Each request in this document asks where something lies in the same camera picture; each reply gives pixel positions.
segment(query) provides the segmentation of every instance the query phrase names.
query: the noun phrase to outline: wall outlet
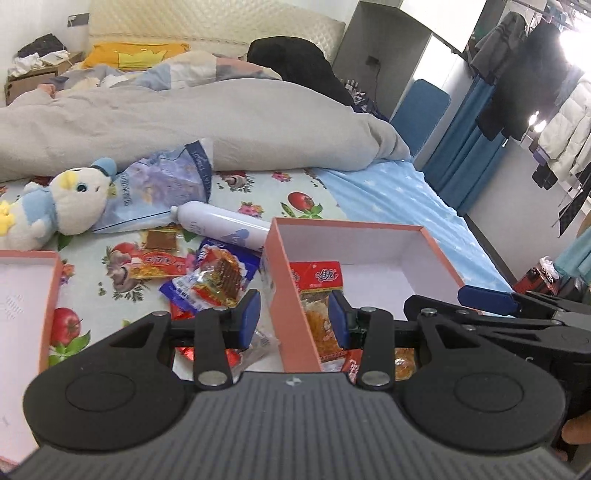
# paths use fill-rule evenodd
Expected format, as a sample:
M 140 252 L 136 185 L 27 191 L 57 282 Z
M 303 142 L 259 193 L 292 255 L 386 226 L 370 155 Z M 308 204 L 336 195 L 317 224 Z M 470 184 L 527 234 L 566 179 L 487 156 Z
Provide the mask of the wall outlet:
M 90 14 L 70 15 L 68 17 L 68 27 L 79 27 L 81 25 L 88 25 Z

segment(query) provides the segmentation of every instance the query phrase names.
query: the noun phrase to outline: red snack package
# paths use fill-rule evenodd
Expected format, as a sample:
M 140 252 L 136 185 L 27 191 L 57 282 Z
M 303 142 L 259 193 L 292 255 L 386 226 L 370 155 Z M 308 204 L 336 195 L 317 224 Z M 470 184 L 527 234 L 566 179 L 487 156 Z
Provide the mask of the red snack package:
M 343 288 L 340 264 L 292 262 L 290 267 L 320 361 L 324 363 L 344 357 L 346 352 L 339 347 L 330 325 L 328 307 L 330 292 Z
M 355 383 L 357 380 L 357 372 L 359 372 L 359 364 L 361 363 L 362 355 L 363 350 L 349 350 L 347 352 L 345 364 L 341 371 L 349 374 L 349 380 L 351 383 Z
M 417 371 L 417 364 L 414 358 L 414 348 L 397 348 L 395 372 L 396 381 L 408 380 Z M 357 380 L 357 373 L 359 372 L 359 364 L 361 363 L 361 357 L 363 350 L 349 350 L 347 357 L 345 358 L 345 364 L 343 365 L 342 372 L 349 374 L 349 380 L 351 383 L 355 383 Z
M 187 274 L 183 257 L 175 257 L 168 252 L 140 250 L 131 257 L 131 278 L 171 278 Z

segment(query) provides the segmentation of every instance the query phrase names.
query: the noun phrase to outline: blue plastic bag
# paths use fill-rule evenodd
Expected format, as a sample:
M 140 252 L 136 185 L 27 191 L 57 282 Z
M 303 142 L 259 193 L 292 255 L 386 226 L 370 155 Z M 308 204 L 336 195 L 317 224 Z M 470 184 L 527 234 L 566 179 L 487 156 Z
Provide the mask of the blue plastic bag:
M 158 152 L 131 164 L 111 185 L 105 212 L 92 227 L 114 233 L 174 223 L 170 207 L 209 201 L 212 165 L 202 142 Z

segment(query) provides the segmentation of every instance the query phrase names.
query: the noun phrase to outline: gray blanket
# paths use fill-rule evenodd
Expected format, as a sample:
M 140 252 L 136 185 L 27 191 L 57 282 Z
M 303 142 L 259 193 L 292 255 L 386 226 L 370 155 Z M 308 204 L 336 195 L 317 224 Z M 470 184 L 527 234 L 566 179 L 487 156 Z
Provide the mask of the gray blanket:
M 394 128 L 293 83 L 236 79 L 155 92 L 121 86 L 40 90 L 0 109 L 0 180 L 52 176 L 112 157 L 127 168 L 149 153 L 213 140 L 213 168 L 360 170 L 409 157 Z

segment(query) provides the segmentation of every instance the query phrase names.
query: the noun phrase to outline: cardboard box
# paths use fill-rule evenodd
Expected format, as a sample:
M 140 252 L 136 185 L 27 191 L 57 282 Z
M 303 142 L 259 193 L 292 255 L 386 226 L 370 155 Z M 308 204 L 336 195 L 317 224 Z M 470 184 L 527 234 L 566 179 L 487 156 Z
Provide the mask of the cardboard box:
M 55 252 L 0 251 L 0 460 L 12 465 L 37 448 L 22 396 L 47 368 L 61 268 Z
M 343 292 L 353 307 L 377 307 L 400 320 L 411 295 L 457 304 L 464 286 L 425 227 L 275 218 L 261 275 L 285 372 L 322 371 L 290 269 L 290 262 L 310 261 L 340 262 Z

